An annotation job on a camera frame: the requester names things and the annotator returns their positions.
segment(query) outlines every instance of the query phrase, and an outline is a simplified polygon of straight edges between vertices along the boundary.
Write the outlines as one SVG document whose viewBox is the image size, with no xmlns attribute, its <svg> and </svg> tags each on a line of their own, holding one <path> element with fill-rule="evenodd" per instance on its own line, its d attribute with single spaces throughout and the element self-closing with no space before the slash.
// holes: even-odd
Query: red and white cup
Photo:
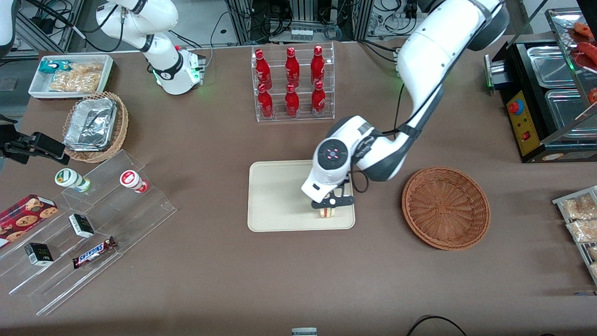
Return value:
<svg viewBox="0 0 597 336">
<path fill-rule="evenodd" d="M 120 176 L 120 184 L 132 189 L 135 193 L 144 193 L 149 189 L 149 183 L 134 170 L 127 170 Z"/>
</svg>

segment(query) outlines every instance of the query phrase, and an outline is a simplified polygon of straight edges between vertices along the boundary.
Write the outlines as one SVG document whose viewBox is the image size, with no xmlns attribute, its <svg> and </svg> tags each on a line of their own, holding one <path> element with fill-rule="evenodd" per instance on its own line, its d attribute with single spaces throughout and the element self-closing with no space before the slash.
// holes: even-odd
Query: green and white cup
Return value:
<svg viewBox="0 0 597 336">
<path fill-rule="evenodd" d="M 54 182 L 61 187 L 73 188 L 79 193 L 86 192 L 91 186 L 91 181 L 88 178 L 81 176 L 81 174 L 70 168 L 58 171 L 54 177 Z"/>
</svg>

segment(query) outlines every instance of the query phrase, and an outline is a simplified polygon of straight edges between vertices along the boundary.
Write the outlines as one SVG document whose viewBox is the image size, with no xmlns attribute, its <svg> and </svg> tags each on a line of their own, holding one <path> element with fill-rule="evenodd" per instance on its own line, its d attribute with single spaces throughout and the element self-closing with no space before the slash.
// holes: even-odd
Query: aluminum foil container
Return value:
<svg viewBox="0 0 597 336">
<path fill-rule="evenodd" d="M 116 120 L 118 104 L 110 98 L 78 102 L 64 136 L 64 145 L 73 151 L 105 151 Z"/>
</svg>

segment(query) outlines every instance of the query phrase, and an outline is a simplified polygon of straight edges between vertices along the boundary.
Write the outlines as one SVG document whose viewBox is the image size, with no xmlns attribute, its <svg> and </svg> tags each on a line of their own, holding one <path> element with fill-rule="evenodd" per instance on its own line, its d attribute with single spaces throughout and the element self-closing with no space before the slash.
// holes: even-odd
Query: bottle cap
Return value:
<svg viewBox="0 0 597 336">
<path fill-rule="evenodd" d="M 70 187 L 77 182 L 79 174 L 70 168 L 60 169 L 54 177 L 54 182 L 61 187 Z"/>
<path fill-rule="evenodd" d="M 134 188 L 139 182 L 139 174 L 134 170 L 127 170 L 120 176 L 120 183 L 127 188 Z"/>
</svg>

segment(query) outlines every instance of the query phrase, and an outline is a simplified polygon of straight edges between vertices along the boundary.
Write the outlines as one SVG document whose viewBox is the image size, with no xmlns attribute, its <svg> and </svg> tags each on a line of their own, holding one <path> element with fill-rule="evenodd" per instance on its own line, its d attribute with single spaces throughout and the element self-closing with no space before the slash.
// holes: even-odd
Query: red switch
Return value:
<svg viewBox="0 0 597 336">
<path fill-rule="evenodd" d="M 508 105 L 508 112 L 510 112 L 511 114 L 517 113 L 519 109 L 520 105 L 518 105 L 517 102 L 513 102 L 510 105 Z"/>
</svg>

